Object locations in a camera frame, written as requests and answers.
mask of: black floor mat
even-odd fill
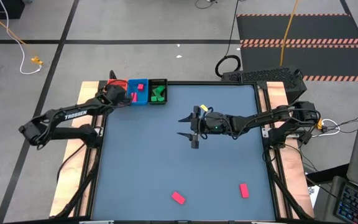
[[[290,15],[279,15],[283,14],[237,15],[240,39],[283,39]],[[347,14],[297,14],[287,38],[358,39],[358,28]]]
[[[276,45],[274,47],[266,47],[266,45],[257,46],[243,45],[241,48],[244,70],[258,70],[279,66],[280,45],[277,45],[278,47]],[[305,48],[302,45],[300,47],[298,45],[286,47],[283,66],[294,65],[308,77],[307,80],[313,76],[313,81],[321,79],[316,77],[358,77],[358,48],[356,46],[307,46]]]

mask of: white cable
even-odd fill
[[[334,124],[335,124],[335,128],[337,129],[337,131],[334,132],[334,133],[318,134],[318,135],[312,136],[313,138],[315,138],[315,137],[320,137],[320,136],[330,136],[330,135],[334,135],[334,134],[337,134],[337,133],[340,133],[340,132],[341,132],[341,128],[339,127],[339,125],[338,125],[335,121],[333,121],[333,120],[331,120],[331,119],[323,119],[323,120],[321,121],[321,125],[324,125],[324,121],[330,121],[330,122],[334,123]]]
[[[38,68],[37,70],[35,70],[34,72],[28,72],[28,73],[26,73],[26,72],[23,72],[23,71],[22,71],[22,67],[23,67],[24,59],[25,59],[24,50],[23,50],[22,44],[21,44],[18,40],[16,40],[15,38],[13,38],[13,36],[11,36],[11,34],[9,33],[9,29],[8,29],[8,28],[9,28],[9,16],[8,16],[8,14],[7,14],[5,5],[4,5],[4,3],[2,2],[2,0],[0,0],[0,3],[1,3],[1,5],[2,5],[2,8],[4,8],[5,15],[6,15],[6,33],[8,34],[8,36],[9,36],[12,40],[15,40],[15,41],[19,44],[19,47],[20,47],[20,49],[22,50],[22,53],[23,53],[22,63],[20,64],[20,72],[21,72],[21,74],[23,74],[23,75],[32,75],[32,74],[34,74],[34,73],[37,73],[37,72],[41,71],[42,65],[39,65],[39,68]]]

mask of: blue bin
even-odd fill
[[[143,84],[143,91],[137,89],[138,84]],[[130,79],[128,80],[127,96],[131,93],[137,93],[137,101],[132,102],[132,105],[146,105],[149,99],[149,80],[146,78]]]

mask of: blue-gray tabletop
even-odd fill
[[[259,128],[234,141],[209,135],[192,149],[187,117],[195,105],[257,113],[253,86],[169,85],[166,105],[113,111],[104,131],[93,220],[274,220]],[[239,184],[246,183],[249,198]],[[171,198],[186,198],[180,205]]]

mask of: yellow cable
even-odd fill
[[[288,34],[288,31],[290,30],[292,18],[293,18],[293,15],[295,14],[295,11],[296,11],[297,7],[298,7],[298,0],[296,0],[295,5],[293,6],[293,10],[292,10],[292,13],[291,13],[291,18],[290,18],[290,21],[288,22],[287,29],[285,31],[283,45],[281,47],[280,66],[283,65],[285,41],[287,40],[287,34]]]
[[[16,38],[16,40],[18,40],[20,43],[22,43],[23,45],[26,45],[26,46],[30,47],[30,46],[27,45],[23,40],[21,40],[20,38],[18,38],[18,36],[16,36],[16,34],[13,33],[8,27],[6,27],[5,24],[3,24],[1,21],[0,21],[0,25],[3,26],[3,27],[5,27],[5,29],[7,29],[7,30]],[[38,56],[35,56],[34,58],[32,58],[32,61],[33,61],[34,63],[37,63],[37,64],[42,64],[42,62],[39,60]]]

